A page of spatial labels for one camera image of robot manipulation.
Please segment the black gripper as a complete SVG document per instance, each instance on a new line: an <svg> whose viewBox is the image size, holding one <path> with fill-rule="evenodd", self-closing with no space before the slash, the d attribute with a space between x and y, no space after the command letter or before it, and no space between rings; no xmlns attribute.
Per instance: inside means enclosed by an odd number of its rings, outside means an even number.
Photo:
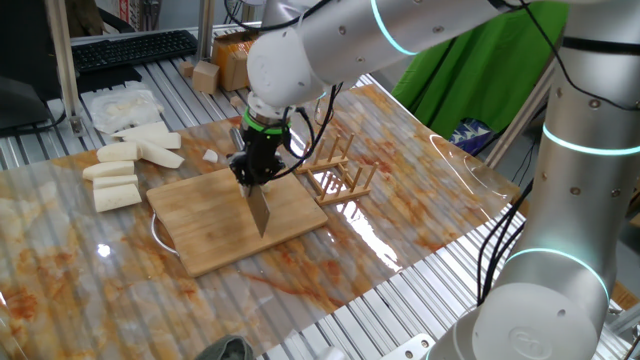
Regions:
<svg viewBox="0 0 640 360"><path fill-rule="evenodd" d="M247 154L236 152L228 156L229 168L240 185L255 185L255 179L248 164L248 156L252 160L265 160L257 166L257 182L259 184L271 181L285 168L282 157L276 154L277 148L283 140L281 130L259 131L248 128L242 131L242 139L244 140L244 151Z"/></svg>

